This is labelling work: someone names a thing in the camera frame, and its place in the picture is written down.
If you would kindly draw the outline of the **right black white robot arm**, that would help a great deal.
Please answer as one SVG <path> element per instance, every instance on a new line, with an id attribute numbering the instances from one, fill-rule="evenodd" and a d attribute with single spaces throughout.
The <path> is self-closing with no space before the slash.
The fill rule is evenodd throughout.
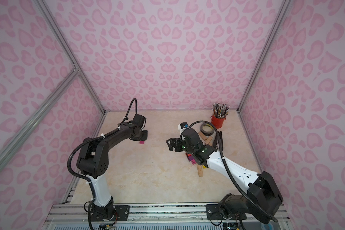
<path id="1" fill-rule="evenodd" d="M 179 138 L 166 141 L 170 151 L 190 154 L 197 164 L 215 170 L 231 180 L 239 195 L 227 194 L 218 203 L 218 212 L 230 219 L 239 214 L 251 214 L 263 224 L 277 222 L 275 214 L 283 203 L 283 197 L 274 178 L 267 172 L 250 171 L 231 161 L 223 154 L 219 133 L 215 147 L 203 143 L 193 128 L 185 128 Z"/>

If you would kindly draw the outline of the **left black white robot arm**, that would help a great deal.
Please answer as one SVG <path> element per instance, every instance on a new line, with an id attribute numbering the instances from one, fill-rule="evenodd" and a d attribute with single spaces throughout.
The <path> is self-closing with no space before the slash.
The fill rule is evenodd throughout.
<path id="1" fill-rule="evenodd" d="M 96 138 L 86 138 L 69 155 L 67 169 L 90 186 L 92 200 L 87 213 L 97 220 L 110 220 L 116 216 L 113 197 L 104 176 L 109 166 L 109 151 L 125 140 L 146 141 L 148 131 L 144 129 L 146 117 L 135 114 L 128 122 Z"/>

